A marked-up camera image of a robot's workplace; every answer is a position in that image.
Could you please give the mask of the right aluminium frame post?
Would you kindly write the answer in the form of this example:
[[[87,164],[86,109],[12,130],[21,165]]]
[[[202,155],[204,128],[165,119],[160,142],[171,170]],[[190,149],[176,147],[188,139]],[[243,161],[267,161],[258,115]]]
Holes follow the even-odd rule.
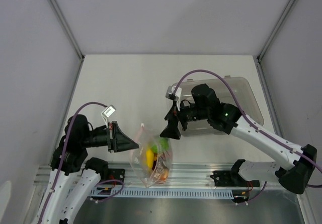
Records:
[[[282,29],[282,27],[286,23],[288,17],[290,16],[292,10],[295,8],[297,2],[298,2],[298,0],[288,0],[287,1],[287,3],[285,5],[285,7],[283,8],[280,16],[278,17],[278,20],[274,24],[273,29],[271,30],[268,38],[265,40],[265,43],[264,43],[263,47],[261,48],[261,50],[260,50],[260,52],[259,52],[259,54],[257,56],[257,62],[258,63],[261,63],[262,60],[264,59],[266,53],[268,52],[268,50],[272,46],[274,40],[278,36],[278,34],[279,34],[280,30]]]

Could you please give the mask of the aluminium frame post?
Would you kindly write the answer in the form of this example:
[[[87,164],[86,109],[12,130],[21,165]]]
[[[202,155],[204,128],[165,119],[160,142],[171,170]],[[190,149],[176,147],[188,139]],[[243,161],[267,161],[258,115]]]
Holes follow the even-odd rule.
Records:
[[[258,63],[261,63],[262,60],[264,59],[266,53],[268,52],[268,50],[272,46],[274,40],[278,36],[278,34],[279,34],[280,30],[282,29],[282,27],[286,23],[288,17],[290,16],[292,10],[295,8],[297,2],[298,2],[298,0],[288,0],[287,1],[287,3],[285,5],[285,7],[283,8],[280,16],[278,17],[278,20],[274,24],[273,29],[271,30],[268,38],[265,40],[265,43],[264,43],[263,47],[261,48],[261,50],[260,50],[260,52],[259,52],[259,54],[257,56],[257,62]]]
[[[71,44],[74,52],[76,53],[78,59],[80,60],[80,62],[83,61],[84,59],[84,54],[82,53],[82,50],[79,46],[79,44],[76,41],[76,38],[69,26],[69,23],[66,20],[66,17],[61,9],[61,7],[59,6],[59,3],[57,0],[47,0],[53,13],[55,14],[66,38],[68,39],[69,43]]]

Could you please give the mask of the yellow lemon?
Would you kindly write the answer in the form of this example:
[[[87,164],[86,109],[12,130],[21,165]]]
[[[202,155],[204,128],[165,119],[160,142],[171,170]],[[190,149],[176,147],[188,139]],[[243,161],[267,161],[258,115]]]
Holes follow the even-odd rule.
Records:
[[[158,147],[157,147],[157,145],[153,145],[153,146],[151,147],[151,150],[152,150],[154,153],[157,153],[157,152],[158,152]]]

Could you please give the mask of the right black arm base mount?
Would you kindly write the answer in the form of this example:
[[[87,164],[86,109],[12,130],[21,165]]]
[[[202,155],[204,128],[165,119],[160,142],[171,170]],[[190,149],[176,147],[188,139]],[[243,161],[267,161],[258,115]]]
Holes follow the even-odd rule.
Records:
[[[250,184],[239,174],[231,173],[231,171],[227,170],[213,171],[210,178],[214,181],[216,187],[260,187],[260,181],[253,180]]]

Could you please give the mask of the left aluminium frame post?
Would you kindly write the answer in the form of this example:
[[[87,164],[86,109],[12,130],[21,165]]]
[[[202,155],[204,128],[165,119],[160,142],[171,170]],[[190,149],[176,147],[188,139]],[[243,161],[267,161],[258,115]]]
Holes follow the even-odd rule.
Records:
[[[69,23],[66,20],[66,17],[61,9],[61,7],[59,6],[59,3],[57,0],[47,0],[53,13],[55,14],[66,38],[68,39],[69,43],[71,44],[74,52],[76,53],[78,59],[80,60],[80,62],[83,61],[84,59],[84,54],[82,53],[82,50],[79,46],[79,44],[76,41],[76,38],[69,26]]]

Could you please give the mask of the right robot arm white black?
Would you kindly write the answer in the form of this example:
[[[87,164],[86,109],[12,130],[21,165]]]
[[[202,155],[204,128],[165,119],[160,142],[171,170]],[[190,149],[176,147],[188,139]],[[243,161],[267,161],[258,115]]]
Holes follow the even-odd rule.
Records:
[[[215,130],[242,139],[273,159],[273,162],[237,160],[230,169],[230,181],[242,185],[250,181],[278,182],[286,190],[303,194],[315,169],[317,150],[311,145],[300,146],[273,133],[266,132],[256,121],[232,104],[222,103],[207,84],[191,90],[193,103],[180,100],[181,88],[170,86],[166,97],[173,104],[165,116],[168,122],[160,136],[180,139],[192,121],[206,120]]]

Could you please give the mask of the grey translucent plastic bin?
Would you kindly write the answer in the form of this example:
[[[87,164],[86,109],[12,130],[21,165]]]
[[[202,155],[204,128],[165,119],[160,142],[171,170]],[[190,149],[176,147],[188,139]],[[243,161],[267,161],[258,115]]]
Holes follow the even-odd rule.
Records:
[[[201,108],[201,120],[188,123],[188,129],[178,129],[181,136],[230,133],[244,111],[260,125],[264,119],[249,82],[242,77],[225,77],[224,80],[209,79],[186,81],[179,84],[181,102]]]

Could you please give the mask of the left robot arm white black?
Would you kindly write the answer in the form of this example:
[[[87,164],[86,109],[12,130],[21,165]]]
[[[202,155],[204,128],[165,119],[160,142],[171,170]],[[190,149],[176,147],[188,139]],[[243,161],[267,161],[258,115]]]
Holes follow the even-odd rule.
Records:
[[[123,177],[107,161],[88,158],[88,148],[106,146],[111,153],[135,150],[139,145],[124,134],[116,121],[96,128],[84,115],[67,121],[65,135],[54,151],[48,185],[32,223],[73,223],[81,206],[97,185],[124,185]]]

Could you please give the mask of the green round vegetable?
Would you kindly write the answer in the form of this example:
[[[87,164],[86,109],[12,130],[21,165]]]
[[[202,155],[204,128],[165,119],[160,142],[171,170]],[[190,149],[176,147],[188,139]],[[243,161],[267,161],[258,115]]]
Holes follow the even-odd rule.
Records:
[[[169,149],[169,139],[168,138],[159,138],[159,145],[161,151],[167,151]]]

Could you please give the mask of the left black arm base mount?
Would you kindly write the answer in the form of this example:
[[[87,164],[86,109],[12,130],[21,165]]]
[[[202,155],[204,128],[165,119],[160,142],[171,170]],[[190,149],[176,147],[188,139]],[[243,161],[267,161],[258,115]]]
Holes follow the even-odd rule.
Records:
[[[125,169],[110,169],[108,174],[108,179],[111,180],[109,183],[112,187],[122,185],[118,181],[124,182],[125,179]]]

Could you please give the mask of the orange potato piece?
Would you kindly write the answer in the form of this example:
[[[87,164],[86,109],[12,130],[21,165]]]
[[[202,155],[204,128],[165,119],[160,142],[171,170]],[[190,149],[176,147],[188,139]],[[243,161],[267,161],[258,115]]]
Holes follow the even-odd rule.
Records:
[[[169,176],[169,170],[164,169],[162,173],[159,174],[157,184],[164,184],[167,181],[167,178]]]

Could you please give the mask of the clear zip top bag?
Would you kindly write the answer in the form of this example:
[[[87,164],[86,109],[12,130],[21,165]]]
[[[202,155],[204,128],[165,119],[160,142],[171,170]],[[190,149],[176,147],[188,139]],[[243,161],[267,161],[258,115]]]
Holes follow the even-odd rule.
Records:
[[[130,151],[129,162],[135,175],[146,188],[164,184],[173,162],[170,140],[141,124],[134,141],[139,148]]]

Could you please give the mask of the yellow mango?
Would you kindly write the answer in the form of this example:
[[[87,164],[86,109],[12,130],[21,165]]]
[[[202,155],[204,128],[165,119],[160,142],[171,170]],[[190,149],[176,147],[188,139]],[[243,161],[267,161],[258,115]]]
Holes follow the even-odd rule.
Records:
[[[147,166],[152,169],[154,163],[154,152],[151,149],[148,149],[145,153],[146,156],[146,164]]]

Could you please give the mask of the aluminium rail beam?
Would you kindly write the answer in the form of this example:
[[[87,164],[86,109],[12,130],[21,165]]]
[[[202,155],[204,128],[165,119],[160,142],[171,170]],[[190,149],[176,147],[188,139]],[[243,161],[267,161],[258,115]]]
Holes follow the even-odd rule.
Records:
[[[72,180],[72,186],[76,185],[81,177],[81,171]],[[137,177],[129,163],[109,163],[110,169],[125,169],[125,187],[144,188],[142,181]],[[165,184],[153,186],[153,188],[184,188],[207,189],[214,188],[214,180],[210,178],[215,170],[228,170],[231,164],[173,164]],[[50,174],[49,166],[40,166],[33,185],[47,186]],[[267,189],[283,190],[279,183],[268,182]]]

